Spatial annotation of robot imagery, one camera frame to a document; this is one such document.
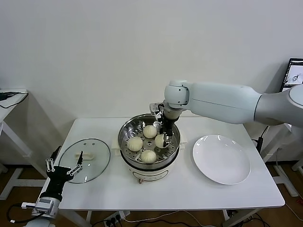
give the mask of robotic arm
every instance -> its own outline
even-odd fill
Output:
[[[46,159],[47,176],[50,181],[45,192],[41,193],[36,203],[23,202],[22,204],[12,205],[7,212],[7,219],[11,223],[27,223],[26,227],[54,227],[50,224],[50,219],[55,219],[58,214],[59,204],[62,201],[62,192],[64,184],[70,181],[74,176],[83,169],[83,151],[79,156],[78,162],[74,168],[54,166],[60,147]],[[9,216],[12,207],[21,207],[22,209],[33,209],[32,216],[28,220],[15,221]]]
[[[190,110],[233,124],[256,121],[266,125],[288,123],[294,129],[303,128],[303,84],[280,93],[259,94],[248,86],[173,80],[166,86],[164,96],[163,103],[150,104],[151,113],[160,122],[164,119],[174,123],[183,111]],[[164,143],[169,143],[167,127],[163,130]]]

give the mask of glass lid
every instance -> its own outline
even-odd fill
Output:
[[[110,160],[110,151],[106,143],[98,139],[80,140],[61,156],[59,165],[73,169],[83,151],[83,169],[74,176],[70,183],[86,183],[100,176]]]

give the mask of perforated steamer tray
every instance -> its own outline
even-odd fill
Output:
[[[180,133],[176,125],[173,126],[173,136],[171,144],[167,148],[159,148],[155,145],[154,138],[145,138],[143,128],[147,125],[153,125],[157,129],[157,134],[161,128],[161,124],[155,120],[151,114],[143,114],[128,120],[120,129],[118,135],[118,144],[121,150],[121,155],[124,160],[130,165],[142,170],[155,170],[169,165],[177,155],[180,144]],[[127,142],[131,137],[140,137],[143,140],[143,147],[137,152],[132,152],[127,148]],[[153,164],[146,164],[141,161],[141,154],[145,150],[153,150],[157,159]]]

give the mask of white plate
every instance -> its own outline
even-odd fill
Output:
[[[250,160],[243,147],[225,136],[208,135],[198,139],[193,156],[200,171],[221,184],[241,183],[250,174]]]

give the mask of table leg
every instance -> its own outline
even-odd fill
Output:
[[[249,216],[253,215],[254,213],[258,212],[261,210],[260,208],[258,209],[247,209],[247,210],[238,210],[238,213],[236,213],[234,216],[232,216],[230,219],[222,223],[223,227],[232,227],[239,222],[245,220]]]
[[[0,173],[6,173],[8,171],[8,169],[0,163]]]
[[[45,162],[38,162],[38,158],[32,157],[33,151],[19,138],[19,136],[3,122],[3,131],[18,146],[19,152],[42,176],[47,178],[45,171]]]
[[[43,187],[45,180],[18,179],[22,173],[22,168],[17,168],[10,177],[9,182],[0,194],[0,200],[6,200],[13,187]]]
[[[75,223],[77,226],[80,227],[91,227],[91,224],[87,222],[83,217],[77,214],[73,210],[60,210],[59,213],[66,217],[69,221]]]
[[[294,171],[299,170],[300,173],[303,175],[302,166],[303,166],[303,158],[300,159],[296,164],[293,165],[292,170],[294,170]]]
[[[261,150],[260,155],[264,162],[267,162],[273,156],[273,154],[283,144],[283,139],[291,134],[291,132],[286,126],[281,125],[280,127],[280,130],[274,136],[274,138],[269,142],[266,147],[264,147],[264,149]]]
[[[86,221],[89,223],[90,223],[91,213],[92,213],[91,210],[87,211]]]
[[[281,166],[274,166],[274,169],[275,169],[276,173],[279,175],[279,176],[274,176],[273,177],[275,183],[276,184],[283,183],[285,185],[285,188],[288,190],[289,194],[292,197],[299,196],[298,193],[297,193],[297,190],[294,188],[293,184],[291,183],[291,181],[287,177],[283,168]]]

